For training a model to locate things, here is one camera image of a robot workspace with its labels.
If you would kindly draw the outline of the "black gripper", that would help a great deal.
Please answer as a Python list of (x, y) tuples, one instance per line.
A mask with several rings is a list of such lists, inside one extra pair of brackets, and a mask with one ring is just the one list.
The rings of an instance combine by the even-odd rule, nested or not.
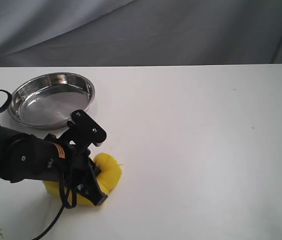
[(90, 159), (90, 150), (76, 147), (73, 141), (59, 140), (52, 134), (48, 134), (45, 140), (52, 142), (60, 150), (59, 193), (60, 197), (67, 198), (65, 188), (71, 191), (72, 197), (77, 193), (91, 201), (95, 206), (100, 206), (107, 199), (107, 195), (101, 190), (97, 176), (101, 169)]

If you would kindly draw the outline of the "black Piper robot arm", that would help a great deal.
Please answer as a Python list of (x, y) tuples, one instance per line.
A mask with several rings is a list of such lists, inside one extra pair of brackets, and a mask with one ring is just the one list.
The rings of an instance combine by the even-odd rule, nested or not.
[(85, 145), (63, 134), (44, 139), (0, 126), (0, 179), (11, 183), (38, 180), (58, 184), (56, 191), (65, 199), (69, 188), (74, 201), (78, 197), (99, 206), (107, 198), (96, 179), (96, 165)]

